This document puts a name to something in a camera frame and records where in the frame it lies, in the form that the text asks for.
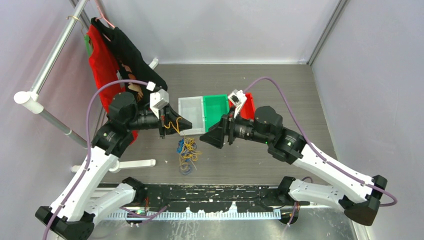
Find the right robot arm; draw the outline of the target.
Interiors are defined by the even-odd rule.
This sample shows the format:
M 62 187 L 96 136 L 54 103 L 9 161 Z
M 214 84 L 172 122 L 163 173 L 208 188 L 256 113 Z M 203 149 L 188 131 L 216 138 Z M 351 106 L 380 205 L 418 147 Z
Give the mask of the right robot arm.
M 382 206 L 382 193 L 387 179 L 357 172 L 331 158 L 294 130 L 283 126 L 283 117 L 271 106 L 261 106 L 251 120 L 235 115 L 232 107 L 219 122 L 199 138 L 218 149 L 224 142 L 244 139 L 267 145 L 275 159 L 313 173 L 327 185 L 309 183 L 285 176 L 277 188 L 277 198 L 283 205 L 313 202 L 342 211 L 350 220 L 371 226 Z

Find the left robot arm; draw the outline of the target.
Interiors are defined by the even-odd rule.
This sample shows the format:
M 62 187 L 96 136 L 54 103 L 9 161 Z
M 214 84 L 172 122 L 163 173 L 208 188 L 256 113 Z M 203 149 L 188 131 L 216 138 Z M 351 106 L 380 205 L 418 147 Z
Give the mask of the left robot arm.
M 84 162 L 68 186 L 51 205 L 39 207 L 35 214 L 48 231 L 65 240 L 86 240 L 95 226 L 118 208 L 128 204 L 138 207 L 146 202 L 146 186 L 132 177 L 91 201 L 103 177 L 133 142 L 133 131 L 158 129 L 164 138 L 193 127 L 173 110 L 164 90 L 153 92 L 150 106 L 144 109 L 139 108 L 131 93 L 118 93 L 108 110 L 107 122 L 95 134 Z

